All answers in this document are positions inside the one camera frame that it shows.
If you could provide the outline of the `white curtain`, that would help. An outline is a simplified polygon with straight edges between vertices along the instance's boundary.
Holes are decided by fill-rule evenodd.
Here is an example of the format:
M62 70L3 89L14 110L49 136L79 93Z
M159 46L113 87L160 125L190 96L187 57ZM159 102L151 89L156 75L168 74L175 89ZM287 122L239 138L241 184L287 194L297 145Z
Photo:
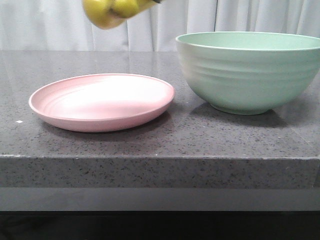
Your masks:
M317 0L165 0L102 30L79 0L3 0L2 50L170 52L182 34L213 31L320 35Z

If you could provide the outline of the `pink plate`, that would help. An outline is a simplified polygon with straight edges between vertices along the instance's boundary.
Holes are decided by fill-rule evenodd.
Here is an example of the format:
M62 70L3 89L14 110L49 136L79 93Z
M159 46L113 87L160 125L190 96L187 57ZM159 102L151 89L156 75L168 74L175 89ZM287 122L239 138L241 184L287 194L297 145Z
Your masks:
M52 126L100 133L148 123L168 109L174 96L171 84L152 76L104 73L47 84L36 90L28 103Z

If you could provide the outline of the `green bowl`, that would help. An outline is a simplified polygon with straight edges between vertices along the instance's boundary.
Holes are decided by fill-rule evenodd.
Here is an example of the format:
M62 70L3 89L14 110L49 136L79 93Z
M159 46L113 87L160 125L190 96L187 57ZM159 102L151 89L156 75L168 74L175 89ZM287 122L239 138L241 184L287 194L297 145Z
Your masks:
M256 115L299 96L320 70L316 37L248 31L183 34L176 38L182 74L212 107Z

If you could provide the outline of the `yellow banana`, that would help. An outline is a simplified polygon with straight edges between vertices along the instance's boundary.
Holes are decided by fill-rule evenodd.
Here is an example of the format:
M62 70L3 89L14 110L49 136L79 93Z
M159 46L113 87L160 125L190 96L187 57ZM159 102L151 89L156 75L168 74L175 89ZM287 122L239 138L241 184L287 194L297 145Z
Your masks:
M82 7L93 25L108 30L160 3L160 0L83 0Z

